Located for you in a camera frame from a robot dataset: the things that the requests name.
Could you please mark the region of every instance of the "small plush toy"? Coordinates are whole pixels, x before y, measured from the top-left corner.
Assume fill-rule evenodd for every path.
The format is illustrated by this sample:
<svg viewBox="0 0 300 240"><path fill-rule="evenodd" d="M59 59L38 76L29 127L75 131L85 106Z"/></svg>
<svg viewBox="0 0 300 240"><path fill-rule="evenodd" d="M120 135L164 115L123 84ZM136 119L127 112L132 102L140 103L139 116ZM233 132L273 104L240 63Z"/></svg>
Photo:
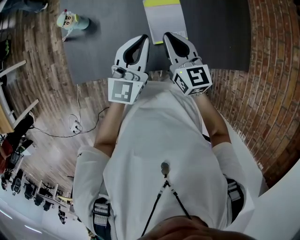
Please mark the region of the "small plush toy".
<svg viewBox="0 0 300 240"><path fill-rule="evenodd" d="M59 15L56 24L67 30L67 35L63 37L62 41L64 42L67 36L73 31L73 29L86 29L89 24L90 20L87 17L79 16L78 14L73 14L66 9Z"/></svg>

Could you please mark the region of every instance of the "backpack strap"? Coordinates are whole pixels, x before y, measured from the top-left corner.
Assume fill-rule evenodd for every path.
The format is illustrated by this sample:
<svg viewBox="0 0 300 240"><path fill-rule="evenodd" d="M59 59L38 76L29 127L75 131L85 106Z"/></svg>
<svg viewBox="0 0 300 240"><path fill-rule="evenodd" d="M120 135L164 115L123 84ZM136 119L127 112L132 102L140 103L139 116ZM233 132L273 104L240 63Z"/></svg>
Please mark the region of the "backpack strap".
<svg viewBox="0 0 300 240"><path fill-rule="evenodd" d="M111 205L107 195L99 194L99 196L100 198L94 202L93 208L94 230L101 239L111 240L111 226L108 222Z"/></svg>
<svg viewBox="0 0 300 240"><path fill-rule="evenodd" d="M231 209L232 209L232 222L236 219L240 211L242 211L244 206L244 194L239 184L232 179L228 179L228 196L231 200Z"/></svg>

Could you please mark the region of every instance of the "lanyard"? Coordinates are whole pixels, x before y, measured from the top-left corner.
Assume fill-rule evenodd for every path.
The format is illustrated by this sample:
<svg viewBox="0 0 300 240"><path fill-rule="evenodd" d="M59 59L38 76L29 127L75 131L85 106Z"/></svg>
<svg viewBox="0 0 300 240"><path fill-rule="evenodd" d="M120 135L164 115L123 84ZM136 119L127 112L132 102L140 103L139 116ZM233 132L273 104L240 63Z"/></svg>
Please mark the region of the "lanyard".
<svg viewBox="0 0 300 240"><path fill-rule="evenodd" d="M177 201L178 201L180 207L181 207L182 210L184 211L184 213L185 213L185 215L187 216L187 218L188 218L188 219L191 219L191 217L190 217L190 215L188 214L187 210L184 208L183 204L181 203L181 201L180 201L180 199L179 199L179 197L178 197L178 194L176 193L176 191L174 190L174 188L172 187L172 185L170 184L170 182L169 182L169 180L168 180L168 173L169 173L169 171L170 171L170 169L169 169L169 164L167 164L166 162L163 162L163 163L161 164L161 172L162 172L162 174L164 175L164 177L165 177L166 180L165 180L164 184L162 185L162 187L161 187L161 189L160 189L160 191L159 191L159 193L158 193L158 195L157 195L156 201L155 201L155 203L154 203L154 205L153 205L153 208L152 208L152 212L151 212L151 214L150 214L150 216L149 216L149 218L148 218L147 224L146 224L145 229L144 229L144 231L143 231L143 233L142 233L141 236L143 236L143 235L145 234L145 232L146 232L146 230L147 230L147 227L148 227L148 225L149 225L149 222L150 222L150 220L151 220L151 218L152 218L152 215L153 215L153 213L154 213L154 210L155 210L155 208L156 208L156 205L157 205L157 203L158 203L158 201L159 201L159 199L160 199L160 197L161 197L163 191L165 190L165 188L166 188L167 186L171 189L171 192L172 192L173 195L176 197L176 199L177 199Z"/></svg>

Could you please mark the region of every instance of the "gray mat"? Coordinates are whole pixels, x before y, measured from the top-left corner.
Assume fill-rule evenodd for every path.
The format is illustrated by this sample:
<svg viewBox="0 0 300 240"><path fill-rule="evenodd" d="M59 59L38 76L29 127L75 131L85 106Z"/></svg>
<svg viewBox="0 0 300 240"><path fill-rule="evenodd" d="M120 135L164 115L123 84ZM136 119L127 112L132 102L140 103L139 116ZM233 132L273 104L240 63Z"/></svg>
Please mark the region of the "gray mat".
<svg viewBox="0 0 300 240"><path fill-rule="evenodd" d="M181 0L189 40L209 68L248 71L251 25L247 0ZM60 0L61 11L91 19L64 43L74 84L107 78L120 46L150 31L142 0ZM150 45L147 71L167 70L163 45Z"/></svg>

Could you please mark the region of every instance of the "white sleeve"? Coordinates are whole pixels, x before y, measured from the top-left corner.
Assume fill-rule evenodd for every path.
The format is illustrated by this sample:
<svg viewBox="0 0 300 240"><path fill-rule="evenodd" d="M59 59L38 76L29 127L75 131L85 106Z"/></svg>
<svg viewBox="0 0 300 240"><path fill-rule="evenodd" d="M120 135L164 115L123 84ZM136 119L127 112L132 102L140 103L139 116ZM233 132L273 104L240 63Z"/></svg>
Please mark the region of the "white sleeve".
<svg viewBox="0 0 300 240"><path fill-rule="evenodd" d="M73 183L73 205L79 219L94 232L93 207L103 183L103 171L109 157L91 146L78 151Z"/></svg>
<svg viewBox="0 0 300 240"><path fill-rule="evenodd" d="M229 179L235 180L246 190L246 178L244 171L236 156L233 146L229 142L223 142L212 148L220 165L222 173Z"/></svg>

